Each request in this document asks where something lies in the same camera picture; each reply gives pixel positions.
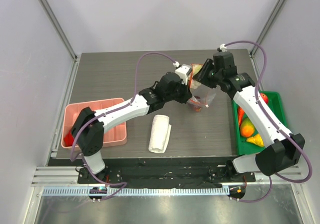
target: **rolled white cloth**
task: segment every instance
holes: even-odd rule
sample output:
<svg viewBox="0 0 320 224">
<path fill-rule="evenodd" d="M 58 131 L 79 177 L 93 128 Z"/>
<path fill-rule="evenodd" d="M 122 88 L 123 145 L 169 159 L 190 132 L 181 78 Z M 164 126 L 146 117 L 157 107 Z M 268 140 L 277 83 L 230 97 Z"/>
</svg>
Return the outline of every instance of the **rolled white cloth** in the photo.
<svg viewBox="0 0 320 224">
<path fill-rule="evenodd" d="M 149 151 L 154 153 L 164 153 L 171 132 L 170 118 L 166 115 L 156 115 L 153 118 Z"/>
</svg>

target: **clear plastic bag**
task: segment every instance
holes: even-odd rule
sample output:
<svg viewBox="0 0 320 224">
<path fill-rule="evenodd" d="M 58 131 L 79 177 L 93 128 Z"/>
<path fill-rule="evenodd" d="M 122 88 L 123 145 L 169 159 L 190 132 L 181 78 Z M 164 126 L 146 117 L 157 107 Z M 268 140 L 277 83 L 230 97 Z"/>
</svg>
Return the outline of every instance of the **clear plastic bag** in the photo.
<svg viewBox="0 0 320 224">
<path fill-rule="evenodd" d="M 216 90 L 211 89 L 192 79 L 202 67 L 202 64 L 191 64 L 192 72 L 189 75 L 189 88 L 192 97 L 187 101 L 187 104 L 195 111 L 201 111 L 202 107 L 209 107 L 216 96 Z"/>
</svg>

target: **green plastic container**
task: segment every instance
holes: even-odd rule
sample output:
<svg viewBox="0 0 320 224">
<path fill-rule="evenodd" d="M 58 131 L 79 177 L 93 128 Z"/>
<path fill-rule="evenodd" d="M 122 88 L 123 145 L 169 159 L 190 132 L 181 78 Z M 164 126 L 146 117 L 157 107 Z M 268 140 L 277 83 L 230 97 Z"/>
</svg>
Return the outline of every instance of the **green plastic container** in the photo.
<svg viewBox="0 0 320 224">
<path fill-rule="evenodd" d="M 272 92 L 272 91 L 261 91 L 261 93 L 264 93 L 268 96 L 269 98 L 269 102 L 268 102 L 268 106 L 269 108 L 272 110 L 272 112 L 275 114 L 275 116 L 279 119 L 279 121 L 285 125 L 286 127 L 287 126 L 287 121 L 286 121 L 286 117 L 285 117 L 285 113 L 284 113 L 284 108 L 283 108 L 283 105 L 282 105 L 282 101 L 281 101 L 281 98 L 280 98 L 280 95 L 278 92 Z M 257 152 L 260 152 L 264 149 L 264 147 L 259 147 L 257 145 L 254 145 L 252 143 L 249 143 L 249 142 L 246 142 L 246 138 L 245 137 L 242 137 L 240 135 L 240 130 L 239 130 L 239 127 L 238 127 L 238 113 L 237 113 L 237 109 L 238 109 L 238 105 L 232 101 L 232 111 L 233 111 L 233 116 L 234 116 L 234 128 L 235 128 L 235 137 L 236 137 L 236 148 L 238 150 L 238 155 L 244 155 L 244 154 L 253 154 L 253 153 L 257 153 Z"/>
</svg>

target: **orange tray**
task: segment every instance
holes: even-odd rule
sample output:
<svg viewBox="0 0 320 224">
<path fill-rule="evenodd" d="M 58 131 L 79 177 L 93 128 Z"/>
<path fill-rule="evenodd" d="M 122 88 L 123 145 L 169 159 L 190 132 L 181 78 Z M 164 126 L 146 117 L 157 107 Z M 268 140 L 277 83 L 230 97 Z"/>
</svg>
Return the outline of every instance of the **orange tray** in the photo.
<svg viewBox="0 0 320 224">
<path fill-rule="evenodd" d="M 114 98 L 114 99 L 107 99 L 107 100 L 97 100 L 97 101 L 89 101 L 89 102 L 81 102 L 75 104 L 69 104 L 65 108 L 64 113 L 64 125 L 62 130 L 62 139 L 61 139 L 61 146 L 65 149 L 71 149 L 71 146 L 66 146 L 64 142 L 64 137 L 67 133 L 71 130 L 75 120 L 77 119 L 80 111 L 85 107 L 90 107 L 92 110 L 99 110 L 111 107 L 113 105 L 117 105 L 121 102 L 124 102 L 123 98 Z M 116 145 L 124 145 L 127 142 L 126 139 L 126 132 L 127 126 L 126 123 L 121 123 L 108 132 L 104 134 L 103 139 L 103 147 L 109 146 L 116 146 Z"/>
</svg>

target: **white panel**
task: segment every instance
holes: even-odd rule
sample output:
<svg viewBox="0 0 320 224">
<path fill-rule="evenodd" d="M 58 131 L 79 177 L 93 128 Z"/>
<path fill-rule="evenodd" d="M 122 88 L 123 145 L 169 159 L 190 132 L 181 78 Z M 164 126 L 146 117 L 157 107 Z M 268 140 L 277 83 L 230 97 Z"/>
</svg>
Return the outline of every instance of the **white panel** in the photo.
<svg viewBox="0 0 320 224">
<path fill-rule="evenodd" d="M 78 54 L 216 49 L 256 40 L 276 1 L 48 0 Z"/>
<path fill-rule="evenodd" d="M 320 192 L 316 191 L 320 181 L 319 6 L 320 0 L 288 0 L 263 42 L 268 57 L 264 88 L 280 92 L 289 127 L 304 136 L 304 150 L 313 164 L 306 195 L 316 223 L 320 223 Z M 262 69 L 262 54 L 257 57 Z M 300 166 L 307 174 L 302 159 Z"/>
<path fill-rule="evenodd" d="M 0 0 L 0 223 L 21 223 L 71 69 L 38 0 Z"/>
</svg>

